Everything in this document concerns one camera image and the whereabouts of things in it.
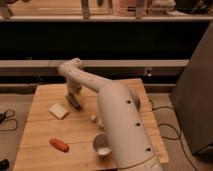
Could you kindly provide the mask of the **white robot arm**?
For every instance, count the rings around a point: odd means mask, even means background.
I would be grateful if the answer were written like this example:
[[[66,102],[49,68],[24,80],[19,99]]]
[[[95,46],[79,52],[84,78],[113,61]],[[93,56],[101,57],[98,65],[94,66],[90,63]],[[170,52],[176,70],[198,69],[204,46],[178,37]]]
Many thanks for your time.
[[[97,93],[97,103],[118,171],[163,171],[151,139],[144,127],[140,98],[128,86],[83,70],[74,58],[62,63],[58,73],[66,78],[72,98],[85,86]]]

